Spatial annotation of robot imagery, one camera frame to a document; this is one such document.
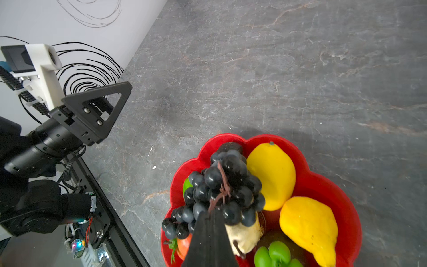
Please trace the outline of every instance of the red bowl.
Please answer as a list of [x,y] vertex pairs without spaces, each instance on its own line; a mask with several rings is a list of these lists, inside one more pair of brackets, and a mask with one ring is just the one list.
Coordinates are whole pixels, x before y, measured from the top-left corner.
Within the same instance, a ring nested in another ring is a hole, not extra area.
[[[211,155],[226,142],[236,142],[243,146],[243,155],[247,157],[251,151],[262,143],[273,141],[292,159],[296,170],[296,184],[292,196],[311,197],[316,199],[332,209],[338,224],[338,238],[335,246],[336,267],[352,267],[353,262],[359,254],[362,246],[362,227],[356,209],[346,194],[333,182],[327,178],[310,171],[304,155],[299,149],[288,140],[276,135],[257,135],[251,139],[245,140],[242,137],[230,133],[220,134],[202,147],[197,158],[193,158],[181,165],[173,177],[170,186],[170,205],[165,218],[170,217],[172,210],[183,206],[184,198],[182,196],[182,186],[184,180],[193,171],[201,171],[210,166]],[[277,211],[263,211],[266,217],[267,229],[280,229],[279,214]],[[161,231],[161,251],[163,259],[168,267],[181,266],[182,260],[175,257],[176,262],[170,263],[172,250],[167,245],[163,245],[166,236]],[[308,255],[311,267],[318,266],[311,254]],[[240,261],[240,266],[254,266],[253,261]]]

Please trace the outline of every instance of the screw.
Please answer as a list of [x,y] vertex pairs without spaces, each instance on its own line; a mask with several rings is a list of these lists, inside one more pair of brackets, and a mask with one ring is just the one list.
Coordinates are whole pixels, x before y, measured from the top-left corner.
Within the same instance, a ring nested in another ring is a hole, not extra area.
[[99,230],[97,232],[97,238],[101,238],[103,234],[104,234],[104,232],[102,230]]

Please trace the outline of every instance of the yellow lemon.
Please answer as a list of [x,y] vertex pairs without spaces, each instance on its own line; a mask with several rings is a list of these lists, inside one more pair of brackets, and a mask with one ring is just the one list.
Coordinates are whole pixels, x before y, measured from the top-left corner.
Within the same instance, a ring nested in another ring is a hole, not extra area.
[[291,158],[270,142],[259,144],[247,162],[248,170],[262,183],[261,193],[266,199],[264,210],[280,209],[295,187],[295,166]]

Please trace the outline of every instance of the white wall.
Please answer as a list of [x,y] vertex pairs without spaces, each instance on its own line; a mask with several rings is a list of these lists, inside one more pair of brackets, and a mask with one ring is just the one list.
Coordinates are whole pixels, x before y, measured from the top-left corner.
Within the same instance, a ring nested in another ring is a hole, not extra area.
[[[103,50],[124,69],[165,3],[166,0],[0,0],[0,36],[11,36],[31,44],[82,42]],[[0,46],[15,44],[24,43],[0,38]],[[82,47],[87,46],[74,44],[55,48],[58,51]],[[92,56],[98,60],[94,53],[79,51],[62,55],[60,59],[66,65],[89,62]],[[38,125],[3,83],[0,83],[0,94],[0,116],[21,124],[23,135]],[[45,116],[40,116],[33,108],[30,112],[39,120],[45,120]]]

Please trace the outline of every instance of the gray marble countertop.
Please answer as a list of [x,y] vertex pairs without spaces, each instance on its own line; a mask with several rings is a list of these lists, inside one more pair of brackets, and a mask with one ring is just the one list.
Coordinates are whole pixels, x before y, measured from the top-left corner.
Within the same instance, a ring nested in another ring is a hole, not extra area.
[[269,133],[359,213],[356,267],[427,266],[427,5],[169,0],[126,68],[133,92],[84,160],[151,266],[173,174],[212,136]]

